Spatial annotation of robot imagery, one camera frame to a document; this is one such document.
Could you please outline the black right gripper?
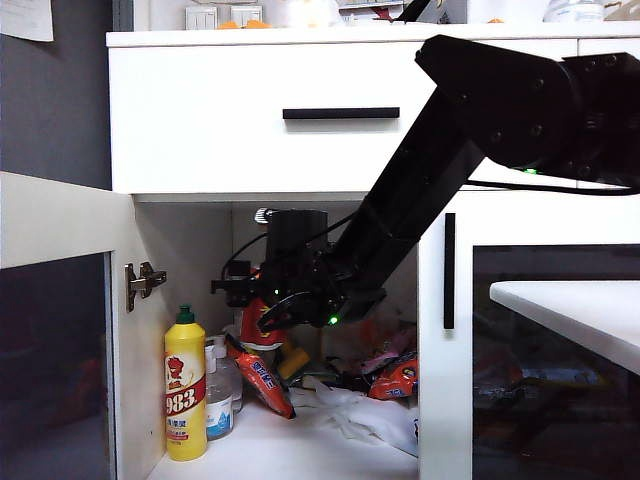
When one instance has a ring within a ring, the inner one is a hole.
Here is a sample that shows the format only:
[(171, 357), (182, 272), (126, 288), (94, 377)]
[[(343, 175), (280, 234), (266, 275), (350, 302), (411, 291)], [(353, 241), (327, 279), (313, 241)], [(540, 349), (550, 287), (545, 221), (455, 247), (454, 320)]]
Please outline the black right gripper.
[[(348, 262), (331, 253), (302, 252), (261, 264), (259, 297), (268, 310), (257, 321), (261, 333), (308, 324), (335, 326), (344, 303), (341, 282)], [(225, 292), (227, 306), (248, 306), (255, 298), (255, 280), (212, 280), (211, 293)]]

